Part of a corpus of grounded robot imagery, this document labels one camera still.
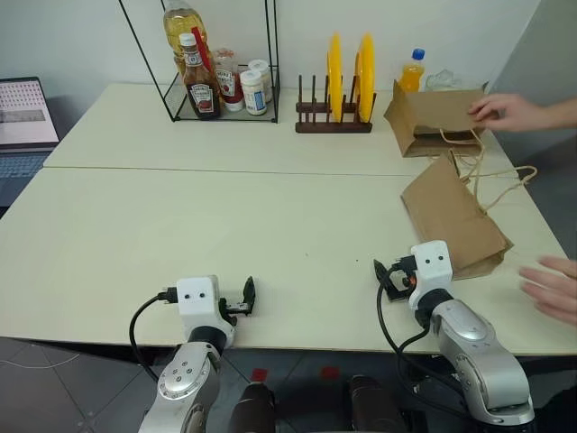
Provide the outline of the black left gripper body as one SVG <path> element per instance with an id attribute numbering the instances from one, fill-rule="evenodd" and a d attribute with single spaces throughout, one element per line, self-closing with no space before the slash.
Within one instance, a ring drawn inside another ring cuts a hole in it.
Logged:
<path id="1" fill-rule="evenodd" d="M 219 300 L 218 308 L 222 319 L 229 324 L 236 324 L 238 315 L 249 316 L 252 313 L 251 302 L 228 304 L 225 298 Z"/>

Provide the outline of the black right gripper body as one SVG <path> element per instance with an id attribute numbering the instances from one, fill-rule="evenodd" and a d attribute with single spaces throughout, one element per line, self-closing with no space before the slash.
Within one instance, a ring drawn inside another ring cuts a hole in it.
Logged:
<path id="1" fill-rule="evenodd" d="M 398 289 L 408 289 L 408 297 L 417 286 L 417 262 L 414 255 L 404 256 L 394 262 L 390 268 L 390 280 Z"/>

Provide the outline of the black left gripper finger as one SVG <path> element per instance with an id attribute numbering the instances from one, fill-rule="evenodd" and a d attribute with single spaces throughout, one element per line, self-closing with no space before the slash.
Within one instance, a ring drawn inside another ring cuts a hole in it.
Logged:
<path id="1" fill-rule="evenodd" d="M 252 276 L 249 276 L 243 288 L 243 314 L 251 314 L 256 300 L 256 289 Z"/>

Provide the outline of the person's left hand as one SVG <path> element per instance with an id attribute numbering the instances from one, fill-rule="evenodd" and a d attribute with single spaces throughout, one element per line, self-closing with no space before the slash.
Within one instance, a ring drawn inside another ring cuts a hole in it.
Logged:
<path id="1" fill-rule="evenodd" d="M 519 269 L 521 290 L 543 314 L 576 327 L 576 261 L 544 256 L 537 262 L 543 269 Z"/>

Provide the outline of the person's right hand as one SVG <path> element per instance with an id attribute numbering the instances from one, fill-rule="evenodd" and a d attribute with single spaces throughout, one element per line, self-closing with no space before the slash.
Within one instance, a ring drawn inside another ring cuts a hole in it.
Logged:
<path id="1" fill-rule="evenodd" d="M 544 109 L 520 95 L 491 94 L 474 102 L 468 114 L 492 131 L 523 132 L 540 129 Z"/>

